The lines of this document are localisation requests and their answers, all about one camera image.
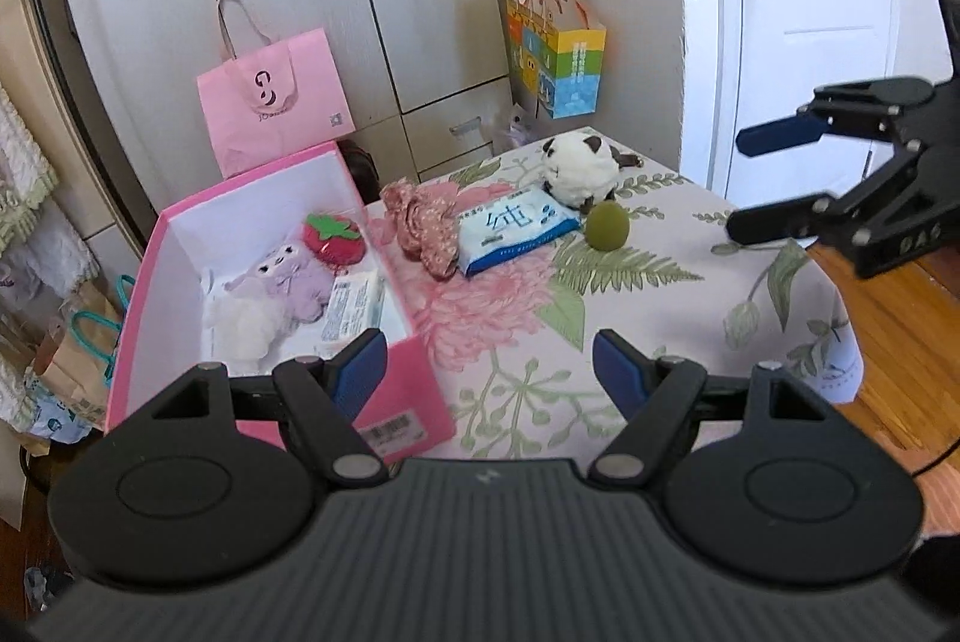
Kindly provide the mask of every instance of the drawer handle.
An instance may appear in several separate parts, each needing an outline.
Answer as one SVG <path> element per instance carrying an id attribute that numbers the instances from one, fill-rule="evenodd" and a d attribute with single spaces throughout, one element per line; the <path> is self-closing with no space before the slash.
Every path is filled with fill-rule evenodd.
<path id="1" fill-rule="evenodd" d="M 469 121 L 462 122 L 461 124 L 455 124 L 450 128 L 450 135 L 462 136 L 464 133 L 472 132 L 476 128 L 480 127 L 480 122 L 482 122 L 482 119 L 478 116 L 474 116 L 474 118 L 470 119 Z"/>

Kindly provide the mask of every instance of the table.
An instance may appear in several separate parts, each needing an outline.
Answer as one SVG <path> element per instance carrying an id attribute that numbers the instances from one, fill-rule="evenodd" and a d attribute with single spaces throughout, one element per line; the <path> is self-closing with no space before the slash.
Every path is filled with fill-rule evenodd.
<path id="1" fill-rule="evenodd" d="M 534 144 L 427 188 L 465 211 L 541 181 Z M 621 250 L 596 252 L 574 233 L 445 283 L 405 258 L 382 203 L 368 207 L 457 421 L 454 439 L 428 457 L 589 464 L 623 427 L 593 376 L 590 348 L 602 328 L 651 357 L 728 375 L 772 359 L 830 402 L 856 397 L 863 359 L 846 308 L 802 246 L 733 244 L 724 232 L 731 204 L 650 159 L 621 172 L 616 199 L 632 220 Z"/>

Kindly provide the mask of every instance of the green ball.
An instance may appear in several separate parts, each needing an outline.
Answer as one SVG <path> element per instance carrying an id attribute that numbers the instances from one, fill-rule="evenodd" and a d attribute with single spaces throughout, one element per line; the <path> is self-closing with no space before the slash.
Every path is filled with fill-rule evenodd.
<path id="1" fill-rule="evenodd" d="M 598 203 L 584 222 L 584 236 L 587 244 L 600 252 L 620 249 L 630 236 L 630 215 L 616 201 Z"/>

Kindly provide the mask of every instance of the strawberry plush toy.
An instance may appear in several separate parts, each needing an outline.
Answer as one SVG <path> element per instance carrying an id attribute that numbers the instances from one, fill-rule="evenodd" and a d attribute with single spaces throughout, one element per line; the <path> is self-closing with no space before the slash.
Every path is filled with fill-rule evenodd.
<path id="1" fill-rule="evenodd" d="M 363 260 L 367 243 L 356 222 L 334 215 L 309 215 L 304 223 L 304 244 L 328 268 L 345 268 Z"/>

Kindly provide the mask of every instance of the blue and white package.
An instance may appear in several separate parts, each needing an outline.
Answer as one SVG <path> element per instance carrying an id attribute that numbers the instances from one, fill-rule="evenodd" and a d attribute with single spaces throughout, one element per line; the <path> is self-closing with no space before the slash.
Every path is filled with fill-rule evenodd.
<path id="1" fill-rule="evenodd" d="M 577 212 L 539 187 L 518 190 L 460 215 L 457 265 L 473 276 L 579 228 Z"/>

